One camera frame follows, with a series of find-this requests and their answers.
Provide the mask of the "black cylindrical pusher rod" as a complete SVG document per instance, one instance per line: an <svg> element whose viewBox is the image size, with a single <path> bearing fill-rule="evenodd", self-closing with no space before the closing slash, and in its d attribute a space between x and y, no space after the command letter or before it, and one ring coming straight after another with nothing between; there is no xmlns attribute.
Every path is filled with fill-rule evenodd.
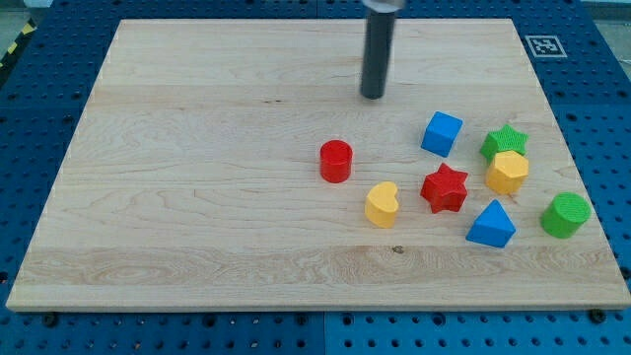
<svg viewBox="0 0 631 355"><path fill-rule="evenodd" d="M360 84L360 93L367 99L377 100L385 94L396 17L396 12L367 13Z"/></svg>

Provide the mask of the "silver rod mount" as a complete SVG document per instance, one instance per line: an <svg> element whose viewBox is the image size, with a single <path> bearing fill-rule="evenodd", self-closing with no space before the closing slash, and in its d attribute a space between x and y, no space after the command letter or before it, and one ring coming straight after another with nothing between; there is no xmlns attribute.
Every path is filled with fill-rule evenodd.
<svg viewBox="0 0 631 355"><path fill-rule="evenodd" d="M405 0L362 0L362 3L378 13L394 13L405 7Z"/></svg>

